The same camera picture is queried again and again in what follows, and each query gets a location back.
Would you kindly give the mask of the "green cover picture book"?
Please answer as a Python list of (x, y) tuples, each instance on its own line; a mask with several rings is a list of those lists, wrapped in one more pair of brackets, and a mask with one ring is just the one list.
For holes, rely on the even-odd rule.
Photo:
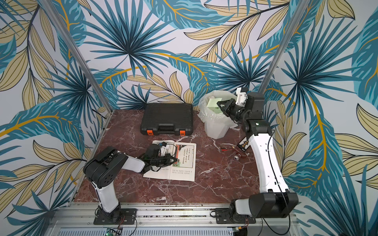
[(195, 143), (153, 141), (141, 156), (146, 162), (143, 177), (194, 182), (196, 148)]

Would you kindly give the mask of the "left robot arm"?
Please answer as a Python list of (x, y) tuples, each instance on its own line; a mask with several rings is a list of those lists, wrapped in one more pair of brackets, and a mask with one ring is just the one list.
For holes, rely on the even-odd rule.
[(108, 146), (85, 164), (83, 172), (97, 193), (100, 215), (113, 223), (123, 219), (114, 180), (121, 170), (145, 174), (149, 171), (158, 172), (161, 168), (174, 164), (178, 161), (177, 149), (171, 154), (168, 146), (169, 143), (166, 142), (152, 144), (139, 157)]

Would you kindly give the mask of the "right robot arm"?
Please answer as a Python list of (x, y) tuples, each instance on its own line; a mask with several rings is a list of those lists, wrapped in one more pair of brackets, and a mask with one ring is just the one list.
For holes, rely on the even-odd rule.
[(263, 118), (264, 95), (239, 92), (236, 99), (217, 103), (224, 115), (241, 125), (252, 148), (258, 174), (259, 193), (248, 199), (234, 200), (230, 215), (253, 218), (286, 218), (298, 204), (298, 196), (290, 192), (275, 156), (273, 130)]

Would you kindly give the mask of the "white lined trash bin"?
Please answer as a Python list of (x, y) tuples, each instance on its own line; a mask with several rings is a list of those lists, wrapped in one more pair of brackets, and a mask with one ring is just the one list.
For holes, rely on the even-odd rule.
[(207, 136), (213, 139), (220, 139), (226, 135), (230, 128), (235, 128), (237, 124), (231, 118), (226, 117), (220, 109), (216, 110), (220, 113), (216, 113), (207, 108), (210, 98), (218, 98), (221, 101), (225, 101), (232, 98), (236, 100), (237, 97), (229, 91), (214, 90), (204, 95), (199, 101), (198, 107), (200, 112), (198, 117), (204, 123)]

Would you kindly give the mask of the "black patterned card box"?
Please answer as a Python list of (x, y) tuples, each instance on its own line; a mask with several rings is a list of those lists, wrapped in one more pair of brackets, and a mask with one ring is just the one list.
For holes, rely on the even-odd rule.
[(249, 140), (245, 137), (237, 146), (240, 150), (246, 151), (250, 147)]

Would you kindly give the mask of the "black plastic tool case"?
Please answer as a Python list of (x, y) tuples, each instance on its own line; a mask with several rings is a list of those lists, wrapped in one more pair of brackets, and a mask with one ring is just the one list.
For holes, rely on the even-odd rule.
[(194, 131), (193, 106), (189, 103), (150, 103), (147, 104), (140, 132), (143, 135), (157, 136), (171, 134), (189, 136)]

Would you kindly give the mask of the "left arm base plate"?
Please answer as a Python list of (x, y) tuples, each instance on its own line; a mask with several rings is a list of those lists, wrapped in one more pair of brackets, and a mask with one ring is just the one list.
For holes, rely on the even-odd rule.
[(133, 225), (136, 213), (135, 208), (120, 208), (108, 213), (98, 207), (95, 211), (94, 225)]

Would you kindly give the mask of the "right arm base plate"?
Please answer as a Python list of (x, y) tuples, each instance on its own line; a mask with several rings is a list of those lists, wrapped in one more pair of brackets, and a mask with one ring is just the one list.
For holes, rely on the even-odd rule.
[(249, 215), (237, 214), (230, 208), (216, 208), (210, 212), (217, 224), (255, 224), (256, 220)]

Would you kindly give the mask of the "aluminium front rail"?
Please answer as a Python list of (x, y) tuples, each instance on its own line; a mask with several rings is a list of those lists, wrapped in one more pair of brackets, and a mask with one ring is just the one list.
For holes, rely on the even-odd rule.
[(134, 223), (95, 225), (95, 203), (78, 203), (56, 211), (46, 236), (234, 236), (247, 230), (248, 236), (302, 236), (304, 232), (295, 216), (232, 223), (217, 220), (215, 209), (226, 204), (122, 204), (134, 209)]

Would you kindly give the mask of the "right aluminium frame post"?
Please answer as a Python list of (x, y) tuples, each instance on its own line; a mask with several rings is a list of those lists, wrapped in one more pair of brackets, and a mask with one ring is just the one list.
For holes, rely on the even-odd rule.
[(296, 31), (296, 27), (300, 23), (301, 17), (304, 14), (308, 4), (309, 4), (308, 0), (298, 2), (297, 8), (296, 8), (292, 18), (290, 19), (290, 21), (288, 23), (287, 30), (286, 30), (285, 34), (283, 34), (282, 40), (281, 40), (279, 47), (277, 48), (277, 51), (276, 51), (276, 53), (275, 53), (275, 55), (274, 55), (274, 57), (271, 61), (270, 67), (268, 68), (268, 70), (265, 74), (265, 77), (260, 84), (259, 91), (258, 91), (259, 93), (265, 92), (265, 90), (266, 90), (266, 88), (269, 84), (269, 81), (271, 80), (271, 78), (273, 76), (274, 70), (276, 69), (281, 56), (284, 54), (294, 32)]

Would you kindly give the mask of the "aluminium frame post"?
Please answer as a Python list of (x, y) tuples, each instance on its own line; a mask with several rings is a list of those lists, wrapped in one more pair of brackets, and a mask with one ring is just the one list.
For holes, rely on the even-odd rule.
[(275, 55), (274, 55), (274, 57), (271, 61), (270, 67), (268, 68), (268, 70), (265, 74), (265, 77), (260, 84), (259, 91), (258, 91), (259, 93), (265, 92), (265, 90), (266, 90), (266, 88), (269, 84), (269, 81), (271, 80), (271, 78), (273, 76), (274, 70), (276, 69), (281, 56), (284, 54), (294, 32), (296, 31), (296, 27), (300, 23), (301, 17), (304, 14), (308, 4), (309, 4), (308, 0), (298, 2), (297, 8), (296, 8), (292, 18), (290, 19), (290, 21), (288, 23), (287, 30), (286, 30), (285, 34), (283, 34), (282, 40), (281, 40), (279, 47), (277, 48), (277, 51), (276, 51), (276, 53), (275, 53)]
[(41, 6), (47, 13), (47, 16), (50, 18), (52, 23), (55, 25), (57, 32), (62, 36), (63, 40), (65, 41), (68, 49), (71, 51), (73, 57), (75, 58), (78, 65), (81, 67), (84, 75), (88, 79), (89, 83), (92, 85), (93, 90), (97, 94), (100, 102), (105, 107), (108, 113), (113, 113), (112, 107), (109, 105), (106, 97), (104, 96), (103, 92), (101, 91), (99, 84), (97, 83), (94, 75), (92, 74), (90, 68), (88, 67), (84, 57), (80, 53), (79, 48), (77, 47), (74, 39), (72, 38), (70, 32), (65, 26), (63, 19), (60, 17), (57, 9), (54, 7), (52, 1), (48, 0), (41, 0)]

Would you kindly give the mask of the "left aluminium frame post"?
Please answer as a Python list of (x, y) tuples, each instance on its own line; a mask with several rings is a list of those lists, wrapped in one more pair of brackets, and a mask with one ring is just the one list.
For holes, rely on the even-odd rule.
[(41, 6), (47, 13), (47, 16), (50, 18), (52, 23), (55, 25), (57, 32), (62, 36), (63, 40), (65, 41), (68, 49), (71, 51), (73, 57), (75, 58), (78, 65), (81, 67), (84, 75), (88, 79), (89, 83), (92, 85), (93, 90), (97, 94), (100, 102), (105, 107), (108, 113), (113, 113), (112, 107), (109, 105), (106, 97), (104, 96), (103, 92), (101, 91), (99, 84), (97, 83), (94, 75), (92, 74), (90, 68), (88, 67), (84, 57), (80, 53), (79, 48), (77, 47), (74, 39), (72, 38), (70, 32), (65, 26), (63, 19), (60, 17), (57, 9), (54, 7), (52, 1), (48, 0), (41, 0)]

